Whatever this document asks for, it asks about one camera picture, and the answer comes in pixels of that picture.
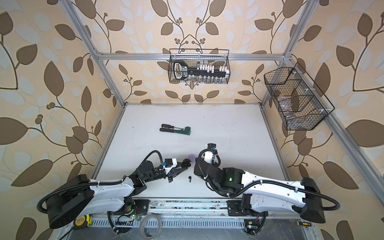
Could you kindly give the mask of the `black earbud charging case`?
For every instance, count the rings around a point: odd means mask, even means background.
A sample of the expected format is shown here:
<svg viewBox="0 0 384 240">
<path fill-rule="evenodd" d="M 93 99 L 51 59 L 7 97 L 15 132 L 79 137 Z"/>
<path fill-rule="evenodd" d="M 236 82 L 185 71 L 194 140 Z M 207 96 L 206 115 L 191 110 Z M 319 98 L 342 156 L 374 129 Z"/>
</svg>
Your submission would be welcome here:
<svg viewBox="0 0 384 240">
<path fill-rule="evenodd" d="M 183 162 L 182 168 L 189 168 L 191 166 L 191 162 Z"/>
</svg>

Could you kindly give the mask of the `purple earbud charging case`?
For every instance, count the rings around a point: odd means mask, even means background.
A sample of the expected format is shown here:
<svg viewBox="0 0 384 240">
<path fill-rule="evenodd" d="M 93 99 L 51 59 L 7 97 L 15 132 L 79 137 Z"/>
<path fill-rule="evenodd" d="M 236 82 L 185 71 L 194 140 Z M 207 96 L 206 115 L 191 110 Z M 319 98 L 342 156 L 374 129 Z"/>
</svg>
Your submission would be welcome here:
<svg viewBox="0 0 384 240">
<path fill-rule="evenodd" d="M 196 156 L 194 154 L 190 154 L 188 155 L 188 159 L 191 161 L 191 162 L 194 162 L 196 160 Z"/>
</svg>

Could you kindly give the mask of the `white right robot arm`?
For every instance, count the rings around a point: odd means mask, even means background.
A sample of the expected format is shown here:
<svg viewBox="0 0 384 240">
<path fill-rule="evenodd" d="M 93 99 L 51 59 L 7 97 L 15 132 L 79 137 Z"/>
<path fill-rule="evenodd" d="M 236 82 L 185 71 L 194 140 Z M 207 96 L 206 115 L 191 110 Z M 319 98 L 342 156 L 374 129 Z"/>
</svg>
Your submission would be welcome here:
<svg viewBox="0 0 384 240">
<path fill-rule="evenodd" d="M 280 181 L 260 177 L 237 168 L 220 168 L 216 150 L 202 150 L 196 158 L 194 174 L 207 187 L 224 198 L 241 197 L 249 211 L 297 213 L 308 222 L 324 224 L 325 211 L 336 211 L 340 203 L 320 192 L 311 178 Z"/>
</svg>

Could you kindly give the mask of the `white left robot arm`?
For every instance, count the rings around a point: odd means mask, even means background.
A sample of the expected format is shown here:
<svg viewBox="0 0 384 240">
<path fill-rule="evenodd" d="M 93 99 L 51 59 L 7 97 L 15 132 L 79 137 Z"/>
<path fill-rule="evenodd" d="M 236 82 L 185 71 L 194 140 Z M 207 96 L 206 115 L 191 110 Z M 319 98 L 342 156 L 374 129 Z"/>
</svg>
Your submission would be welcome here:
<svg viewBox="0 0 384 240">
<path fill-rule="evenodd" d="M 152 154 L 160 157 L 158 167 L 148 160 Z M 132 174 L 120 180 L 97 181 L 78 175 L 39 200 L 37 210 L 48 216 L 50 229 L 59 229 L 86 215 L 121 212 L 133 202 L 133 196 L 147 189 L 148 182 L 167 179 L 171 183 L 191 167 L 189 159 L 179 162 L 161 156 L 159 151 L 151 151 Z"/>
</svg>

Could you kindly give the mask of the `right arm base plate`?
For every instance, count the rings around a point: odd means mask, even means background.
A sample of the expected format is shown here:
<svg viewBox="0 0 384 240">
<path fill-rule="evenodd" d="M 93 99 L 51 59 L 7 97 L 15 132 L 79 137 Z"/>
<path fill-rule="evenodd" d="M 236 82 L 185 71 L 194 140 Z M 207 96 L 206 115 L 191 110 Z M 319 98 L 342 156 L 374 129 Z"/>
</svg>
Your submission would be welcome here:
<svg viewBox="0 0 384 240">
<path fill-rule="evenodd" d="M 269 215 L 268 212 L 258 213 L 250 208 L 244 207 L 240 200 L 228 200 L 227 209 L 230 217 L 265 217 Z"/>
</svg>

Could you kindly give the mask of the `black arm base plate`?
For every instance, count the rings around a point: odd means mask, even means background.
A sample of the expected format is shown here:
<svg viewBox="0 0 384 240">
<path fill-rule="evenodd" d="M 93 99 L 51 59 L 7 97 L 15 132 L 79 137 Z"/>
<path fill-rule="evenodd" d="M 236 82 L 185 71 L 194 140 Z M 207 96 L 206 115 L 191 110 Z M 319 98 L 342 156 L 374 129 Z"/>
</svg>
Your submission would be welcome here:
<svg viewBox="0 0 384 240">
<path fill-rule="evenodd" d="M 123 214 L 126 216 L 136 216 L 137 214 L 145 214 L 148 212 L 150 200 L 135 199 L 127 202 L 123 208 Z"/>
</svg>

